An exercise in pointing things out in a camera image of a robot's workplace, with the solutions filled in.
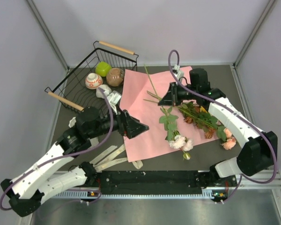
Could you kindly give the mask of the yellow flower bunch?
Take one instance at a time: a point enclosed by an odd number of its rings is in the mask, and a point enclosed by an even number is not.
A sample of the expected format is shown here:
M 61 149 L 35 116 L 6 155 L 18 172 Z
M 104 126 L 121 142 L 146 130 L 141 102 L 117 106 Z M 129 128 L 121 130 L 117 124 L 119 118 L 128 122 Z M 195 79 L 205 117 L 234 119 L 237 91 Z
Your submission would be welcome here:
M 195 100 L 183 103 L 177 109 L 182 113 L 185 123 L 193 124 L 204 131 L 206 139 L 214 136 L 219 127 L 218 119 L 208 113 L 204 107 L 198 105 Z

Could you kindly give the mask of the pink wrapping paper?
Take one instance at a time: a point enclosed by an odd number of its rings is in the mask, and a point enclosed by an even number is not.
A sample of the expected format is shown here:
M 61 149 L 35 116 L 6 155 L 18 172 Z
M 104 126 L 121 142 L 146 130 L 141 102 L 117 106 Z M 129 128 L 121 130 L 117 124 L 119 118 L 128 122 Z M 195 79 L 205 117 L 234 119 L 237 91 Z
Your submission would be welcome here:
M 163 116 L 156 100 L 148 93 L 156 91 L 163 97 L 174 79 L 170 71 L 147 75 L 132 70 L 125 71 L 120 108 L 149 126 L 149 130 L 133 139 L 124 139 L 129 162 L 154 158 L 172 153 L 166 141 L 167 132 L 159 118 Z

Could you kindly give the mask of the pink flower bunch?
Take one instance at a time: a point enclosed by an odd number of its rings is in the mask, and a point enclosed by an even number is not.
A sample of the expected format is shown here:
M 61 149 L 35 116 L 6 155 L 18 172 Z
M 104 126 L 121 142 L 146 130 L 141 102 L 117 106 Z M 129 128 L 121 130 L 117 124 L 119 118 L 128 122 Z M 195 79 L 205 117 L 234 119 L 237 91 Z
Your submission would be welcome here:
M 182 151 L 183 158 L 189 160 L 191 158 L 190 150 L 194 148 L 194 140 L 191 137 L 181 134 L 181 132 L 179 131 L 179 126 L 177 125 L 177 120 L 179 119 L 179 117 L 172 113 L 173 108 L 177 109 L 177 107 L 178 105 L 160 106 L 160 110 L 163 112 L 163 116 L 159 118 L 159 123 L 164 125 L 164 129 L 167 132 L 165 140 L 168 142 L 170 148 Z M 218 123 L 219 127 L 214 136 L 217 136 L 219 139 L 222 140 L 221 146 L 225 150 L 230 150 L 236 145 L 237 140 L 219 120 Z

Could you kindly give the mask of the beige ribbon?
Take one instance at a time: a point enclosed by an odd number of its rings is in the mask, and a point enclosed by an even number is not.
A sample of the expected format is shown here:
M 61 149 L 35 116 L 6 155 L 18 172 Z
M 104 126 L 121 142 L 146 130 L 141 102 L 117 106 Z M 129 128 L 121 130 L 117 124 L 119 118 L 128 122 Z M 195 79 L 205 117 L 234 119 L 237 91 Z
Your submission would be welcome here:
M 93 165 L 96 172 L 101 173 L 110 167 L 127 162 L 127 157 L 118 158 L 123 152 L 126 152 L 124 144 L 120 147 L 112 145 L 91 160 L 90 163 Z

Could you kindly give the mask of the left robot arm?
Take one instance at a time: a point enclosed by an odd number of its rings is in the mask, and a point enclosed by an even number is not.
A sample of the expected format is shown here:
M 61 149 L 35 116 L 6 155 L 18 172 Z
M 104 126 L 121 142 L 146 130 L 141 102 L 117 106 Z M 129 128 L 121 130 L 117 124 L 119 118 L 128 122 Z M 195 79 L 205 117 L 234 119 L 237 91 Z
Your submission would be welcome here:
M 62 166 L 76 157 L 94 150 L 90 140 L 101 135 L 109 137 L 118 131 L 129 139 L 149 130 L 149 127 L 132 117 L 127 110 L 116 106 L 116 112 L 108 108 L 109 115 L 101 116 L 95 107 L 84 108 L 75 117 L 74 125 L 64 131 L 27 171 L 13 179 L 4 179 L 0 186 L 9 198 L 10 210 L 25 217 L 36 211 L 51 197 L 75 186 L 92 186 L 97 180 L 97 172 L 90 162 L 83 162 L 73 172 L 58 178 L 50 177 Z

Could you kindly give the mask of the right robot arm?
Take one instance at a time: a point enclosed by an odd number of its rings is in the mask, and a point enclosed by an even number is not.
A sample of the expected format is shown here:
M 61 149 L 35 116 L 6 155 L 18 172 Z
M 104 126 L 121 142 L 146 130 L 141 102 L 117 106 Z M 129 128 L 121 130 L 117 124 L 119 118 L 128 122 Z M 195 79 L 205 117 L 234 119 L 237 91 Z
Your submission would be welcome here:
M 250 180 L 251 176 L 273 166 L 271 182 L 277 172 L 277 135 L 264 132 L 250 123 L 218 88 L 211 88 L 207 72 L 193 69 L 189 72 L 190 83 L 180 82 L 180 71 L 170 70 L 174 78 L 165 96 L 159 101 L 160 106 L 179 106 L 185 100 L 196 100 L 212 116 L 216 117 L 236 138 L 241 147 L 238 156 L 221 161 L 210 167 L 209 180 L 212 184 L 221 185 L 227 177 L 242 175 Z

